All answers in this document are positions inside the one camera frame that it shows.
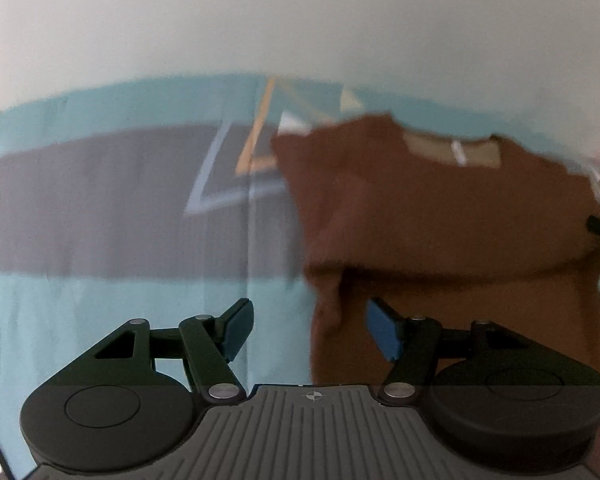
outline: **gray fabric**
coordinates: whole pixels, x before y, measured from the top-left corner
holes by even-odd
[[[203,161],[223,127],[212,171],[201,179]],[[235,176],[249,132],[250,126],[228,124],[161,127],[5,156],[0,272],[297,276],[301,231],[281,175],[269,170]],[[258,144],[268,146],[273,133],[264,128]],[[196,182],[202,205],[187,214]]]

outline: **brown shirt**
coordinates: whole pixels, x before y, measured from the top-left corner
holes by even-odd
[[[364,323],[371,296],[445,328],[489,319],[600,371],[589,181],[502,136],[463,143],[462,166],[440,162],[414,147],[423,135],[382,115],[272,140],[318,294],[314,383],[384,380],[391,364]],[[488,160],[472,164],[472,150]]]

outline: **white surface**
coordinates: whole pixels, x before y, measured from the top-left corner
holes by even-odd
[[[600,154],[600,0],[0,0],[0,110],[217,72],[495,111]]]

